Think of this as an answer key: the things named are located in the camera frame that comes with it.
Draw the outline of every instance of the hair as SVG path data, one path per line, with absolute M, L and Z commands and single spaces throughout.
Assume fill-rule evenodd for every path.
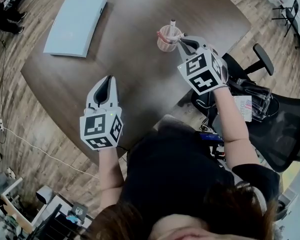
M 277 203 L 267 204 L 263 214 L 251 187 L 214 185 L 198 209 L 208 230 L 256 240 L 272 240 Z M 82 236 L 89 240 L 146 240 L 143 220 L 131 204 L 118 202 L 104 209 Z

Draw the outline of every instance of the bag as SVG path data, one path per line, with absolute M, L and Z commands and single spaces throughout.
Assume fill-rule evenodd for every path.
M 238 78 L 229 79 L 227 82 L 233 96 L 250 95 L 252 98 L 252 119 L 262 122 L 267 117 L 272 117 L 278 113 L 280 104 L 276 98 L 272 96 L 269 88 L 259 86 L 253 81 Z M 269 106 L 272 101 L 277 102 L 278 109 L 268 114 Z

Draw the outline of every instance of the dark wood table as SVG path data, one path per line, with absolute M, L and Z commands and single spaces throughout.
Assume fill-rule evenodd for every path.
M 177 69 L 178 49 L 165 53 L 157 47 L 156 31 L 171 18 L 183 32 L 204 37 L 221 56 L 251 27 L 230 0 L 108 0 L 86 58 L 43 54 L 50 28 L 29 55 L 21 71 L 26 82 L 93 162 L 98 163 L 98 152 L 81 141 L 79 118 L 88 92 L 101 78 L 116 78 L 124 123 L 119 144 L 126 149 L 191 89 Z

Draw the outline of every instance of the wooden floor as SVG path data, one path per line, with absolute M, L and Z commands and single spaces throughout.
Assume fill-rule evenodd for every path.
M 28 11 L 22 34 L 1 33 L 6 42 L 6 55 L 0 43 L 0 111 L 3 61 L 6 56 L 3 77 L 3 122 L 4 126 L 40 147 L 53 157 L 73 167 L 98 176 L 98 168 L 82 154 L 50 119 L 21 75 L 21 68 L 40 34 L 53 22 L 64 0 L 24 0 L 20 11 Z M 268 53 L 275 67 L 275 74 L 268 76 L 265 70 L 252 75 L 260 85 L 273 89 L 279 95 L 300 96 L 300 51 L 295 50 L 297 40 L 293 31 L 284 38 L 285 27 L 280 21 L 271 21 L 272 5 L 267 0 L 231 0 L 252 24 L 248 34 L 232 49 L 230 54 L 246 68 L 257 61 L 252 50 L 259 43 Z M 189 123 L 196 129 L 203 116 L 189 103 L 189 95 L 175 106 L 171 114 Z M 81 174 L 41 151 L 29 146 L 6 131 L 6 141 L 0 144 L 3 160 L 0 171 L 12 168 L 17 177 L 23 177 L 22 202 L 33 206 L 35 192 L 48 185 L 70 202 L 77 201 L 89 208 L 91 216 L 97 215 L 100 187 L 97 179 Z M 126 164 L 120 160 L 126 173 Z

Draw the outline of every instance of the shoe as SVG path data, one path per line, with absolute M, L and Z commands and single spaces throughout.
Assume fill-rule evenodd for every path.
M 20 23 L 21 22 L 21 20 L 24 18 L 24 17 L 26 17 L 27 16 L 27 12 L 25 11 L 24 13 L 22 13 L 21 14 L 21 18 L 20 18 L 20 20 L 17 22 L 17 23 Z
M 21 34 L 21 33 L 24 31 L 24 29 L 25 29 L 25 27 L 24 27 L 24 26 L 21 26 L 21 27 L 19 28 L 18 34 Z

